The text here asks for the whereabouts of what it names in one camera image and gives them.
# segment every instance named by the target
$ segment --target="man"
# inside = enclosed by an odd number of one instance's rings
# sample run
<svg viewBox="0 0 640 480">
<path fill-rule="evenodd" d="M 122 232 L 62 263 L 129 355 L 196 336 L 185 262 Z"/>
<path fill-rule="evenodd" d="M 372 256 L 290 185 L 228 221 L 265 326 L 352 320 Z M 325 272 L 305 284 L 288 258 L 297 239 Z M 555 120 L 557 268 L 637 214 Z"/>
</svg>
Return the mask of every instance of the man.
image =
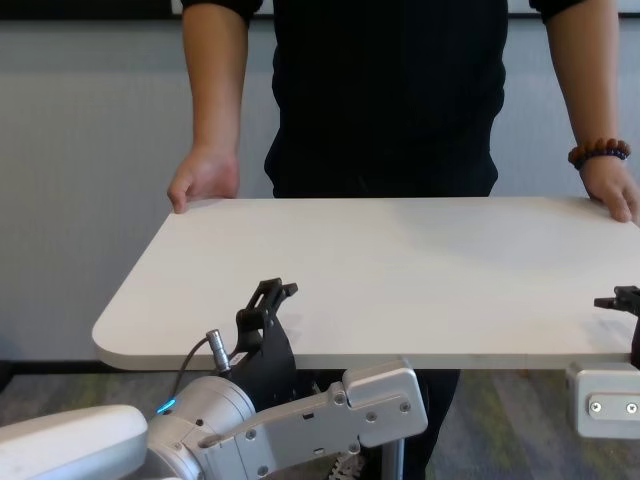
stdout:
<svg viewBox="0 0 640 480">
<path fill-rule="evenodd" d="M 178 213 L 191 200 L 237 193 L 247 25 L 260 3 L 183 0 L 194 139 L 168 191 Z M 617 139 L 615 2 L 531 5 L 547 26 L 577 144 L 589 151 L 600 138 Z M 274 14 L 273 91 L 281 117 L 265 165 L 274 196 L 490 194 L 506 0 L 275 0 Z M 638 186 L 619 152 L 601 153 L 580 169 L 586 190 L 615 219 L 638 222 Z M 409 480 L 425 477 L 459 372 L 418 374 L 430 423 L 407 441 Z M 379 461 L 369 456 L 362 472 L 338 462 L 333 478 L 378 478 Z"/>
</svg>

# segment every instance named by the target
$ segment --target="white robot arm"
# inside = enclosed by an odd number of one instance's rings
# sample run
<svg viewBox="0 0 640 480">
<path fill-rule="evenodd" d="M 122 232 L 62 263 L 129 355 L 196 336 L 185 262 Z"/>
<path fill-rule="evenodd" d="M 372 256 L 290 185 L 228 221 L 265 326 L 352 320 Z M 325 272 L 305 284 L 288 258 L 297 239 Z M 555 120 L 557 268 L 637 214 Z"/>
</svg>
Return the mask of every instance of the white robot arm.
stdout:
<svg viewBox="0 0 640 480">
<path fill-rule="evenodd" d="M 398 360 L 347 371 L 329 390 L 255 413 L 221 377 L 201 377 L 148 425 L 133 407 L 50 415 L 0 429 L 0 478 L 253 480 L 314 458 L 416 435 L 427 416 Z"/>
</svg>

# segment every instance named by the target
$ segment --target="blue led light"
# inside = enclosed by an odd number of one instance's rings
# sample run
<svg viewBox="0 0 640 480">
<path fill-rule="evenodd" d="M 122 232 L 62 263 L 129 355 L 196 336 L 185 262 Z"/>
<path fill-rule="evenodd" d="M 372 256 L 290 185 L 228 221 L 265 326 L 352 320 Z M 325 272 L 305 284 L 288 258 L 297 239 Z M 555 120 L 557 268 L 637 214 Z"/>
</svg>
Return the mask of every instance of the blue led light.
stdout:
<svg viewBox="0 0 640 480">
<path fill-rule="evenodd" d="M 163 406 L 161 406 L 158 410 L 156 410 L 156 413 L 158 415 L 160 415 L 162 412 L 164 412 L 165 410 L 170 409 L 171 407 L 173 407 L 176 403 L 176 399 L 172 398 L 171 400 L 169 400 L 167 403 L 165 403 Z"/>
</svg>

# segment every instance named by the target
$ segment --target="shoe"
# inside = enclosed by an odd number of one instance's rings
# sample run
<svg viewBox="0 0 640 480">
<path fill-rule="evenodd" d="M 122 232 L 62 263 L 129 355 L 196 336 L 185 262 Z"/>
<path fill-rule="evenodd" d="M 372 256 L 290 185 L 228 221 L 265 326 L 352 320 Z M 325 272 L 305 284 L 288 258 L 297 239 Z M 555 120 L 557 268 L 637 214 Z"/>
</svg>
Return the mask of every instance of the shoe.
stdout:
<svg viewBox="0 0 640 480">
<path fill-rule="evenodd" d="M 359 480 L 366 463 L 362 455 L 339 455 L 327 480 Z"/>
</svg>

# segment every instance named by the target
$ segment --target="wooden bead bracelet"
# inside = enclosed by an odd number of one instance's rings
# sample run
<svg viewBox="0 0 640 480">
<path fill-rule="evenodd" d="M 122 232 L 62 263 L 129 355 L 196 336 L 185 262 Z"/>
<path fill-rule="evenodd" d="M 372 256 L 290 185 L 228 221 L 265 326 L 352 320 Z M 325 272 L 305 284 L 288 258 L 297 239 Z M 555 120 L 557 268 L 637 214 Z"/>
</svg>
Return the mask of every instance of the wooden bead bracelet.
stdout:
<svg viewBox="0 0 640 480">
<path fill-rule="evenodd" d="M 615 138 L 605 140 L 599 138 L 597 142 L 587 142 L 584 145 L 578 145 L 569 152 L 569 162 L 581 170 L 587 160 L 593 157 L 614 156 L 620 160 L 626 160 L 631 155 L 631 147 L 628 143 Z"/>
</svg>

